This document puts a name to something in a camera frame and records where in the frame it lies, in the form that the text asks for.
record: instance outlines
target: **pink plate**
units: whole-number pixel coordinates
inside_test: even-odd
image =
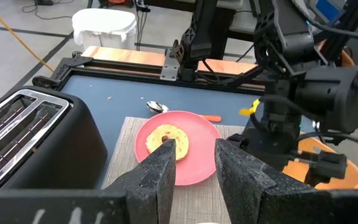
[[[215,140],[221,135],[205,118],[186,111],[169,111],[150,118],[139,129],[135,140],[135,156],[141,162],[149,151],[146,140],[150,133],[163,124],[182,129],[189,138],[189,151],[185,158],[177,161],[175,185],[199,183],[211,176],[215,168]]]

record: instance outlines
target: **woven placemat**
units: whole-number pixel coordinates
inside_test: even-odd
[[[102,188],[113,183],[120,175],[133,169],[138,162],[134,154],[134,141],[139,128],[147,121],[126,117],[109,163]],[[244,127],[216,125],[222,138],[241,133]],[[213,222],[230,224],[216,174],[190,186],[175,187],[171,212],[172,224]]]

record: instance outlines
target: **black toaster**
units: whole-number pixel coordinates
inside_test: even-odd
[[[24,87],[0,99],[0,189],[92,189],[106,157],[79,98]]]

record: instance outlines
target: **white bucket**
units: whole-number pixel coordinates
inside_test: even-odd
[[[74,42],[84,47],[135,49],[136,19],[130,12],[83,9],[73,16]]]

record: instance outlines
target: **spoon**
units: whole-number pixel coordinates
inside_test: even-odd
[[[155,114],[159,114],[159,113],[166,113],[169,111],[169,108],[161,103],[157,103],[155,101],[149,101],[146,103],[148,109],[155,113]],[[212,122],[221,122],[222,118],[219,115],[200,115],[203,118],[207,119],[208,121],[212,121]]]

